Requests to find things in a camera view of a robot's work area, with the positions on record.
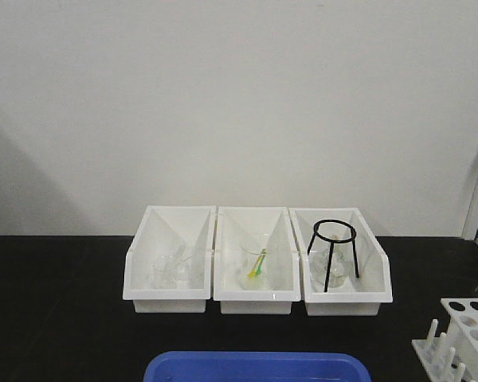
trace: test tube rack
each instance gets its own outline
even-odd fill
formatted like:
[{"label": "test tube rack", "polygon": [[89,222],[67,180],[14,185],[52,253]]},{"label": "test tube rack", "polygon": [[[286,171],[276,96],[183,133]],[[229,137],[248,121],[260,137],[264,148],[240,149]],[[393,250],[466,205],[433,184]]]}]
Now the test tube rack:
[{"label": "test tube rack", "polygon": [[478,298],[442,298],[450,316],[446,332],[436,336],[433,319],[425,340],[413,347],[432,382],[478,382]]}]

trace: metal ring stand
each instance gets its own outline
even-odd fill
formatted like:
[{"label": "metal ring stand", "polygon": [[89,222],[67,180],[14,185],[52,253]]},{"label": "metal ring stand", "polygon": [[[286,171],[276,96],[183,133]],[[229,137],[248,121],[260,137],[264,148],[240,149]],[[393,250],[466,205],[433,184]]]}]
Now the metal ring stand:
[{"label": "metal ring stand", "polygon": [[[347,239],[343,239],[343,240],[336,240],[330,237],[323,236],[319,234],[319,227],[323,223],[336,223],[336,224],[345,225],[351,230],[351,237]],[[356,255],[356,230],[354,227],[352,227],[350,224],[346,223],[345,221],[341,221],[341,220],[336,220],[336,219],[319,220],[313,225],[313,236],[311,237],[310,245],[308,246],[307,255],[310,255],[311,246],[313,245],[313,242],[316,236],[319,237],[319,239],[330,243],[329,256],[327,260],[326,282],[324,283],[324,292],[327,292],[327,284],[329,283],[329,271],[331,270],[331,259],[333,258],[333,250],[335,249],[335,244],[345,244],[345,243],[352,242],[352,253],[354,255],[354,268],[356,272],[356,278],[359,278],[358,256]]]}]

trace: black countertop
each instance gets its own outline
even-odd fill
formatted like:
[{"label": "black countertop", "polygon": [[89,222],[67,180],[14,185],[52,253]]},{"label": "black countertop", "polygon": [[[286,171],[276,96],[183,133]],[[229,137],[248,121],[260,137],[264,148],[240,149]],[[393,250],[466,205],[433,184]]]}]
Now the black countertop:
[{"label": "black countertop", "polygon": [[411,346],[443,297],[472,297],[478,247],[452,238],[378,238],[390,258],[394,302],[375,317],[136,314],[122,300],[131,237],[0,236],[0,382],[135,381],[170,350],[347,353],[374,382],[428,380]]}]

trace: transparent beaker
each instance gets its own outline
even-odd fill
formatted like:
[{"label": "transparent beaker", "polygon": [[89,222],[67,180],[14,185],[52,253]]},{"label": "transparent beaker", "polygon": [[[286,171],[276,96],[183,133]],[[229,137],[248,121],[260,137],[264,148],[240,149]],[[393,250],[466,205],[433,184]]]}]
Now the transparent beaker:
[{"label": "transparent beaker", "polygon": [[269,290],[269,263],[276,251],[276,245],[269,243],[269,234],[256,234],[243,237],[241,246],[241,265],[237,279],[244,290]]},{"label": "transparent beaker", "polygon": [[152,263],[152,286],[155,289],[187,289],[194,272],[194,247],[179,245],[175,251],[159,255]]},{"label": "transparent beaker", "polygon": [[[327,263],[329,261],[329,248],[321,251],[310,251],[308,262],[313,289],[322,292],[326,282]],[[345,262],[343,253],[336,246],[331,258],[328,287],[338,288],[343,285],[349,275],[349,264]]]}]

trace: white wall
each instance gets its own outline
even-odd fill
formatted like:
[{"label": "white wall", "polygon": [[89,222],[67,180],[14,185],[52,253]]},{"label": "white wall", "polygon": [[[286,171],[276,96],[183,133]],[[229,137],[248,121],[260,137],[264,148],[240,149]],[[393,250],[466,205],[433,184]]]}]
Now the white wall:
[{"label": "white wall", "polygon": [[212,204],[459,236],[477,172],[478,1],[0,1],[0,234]]}]

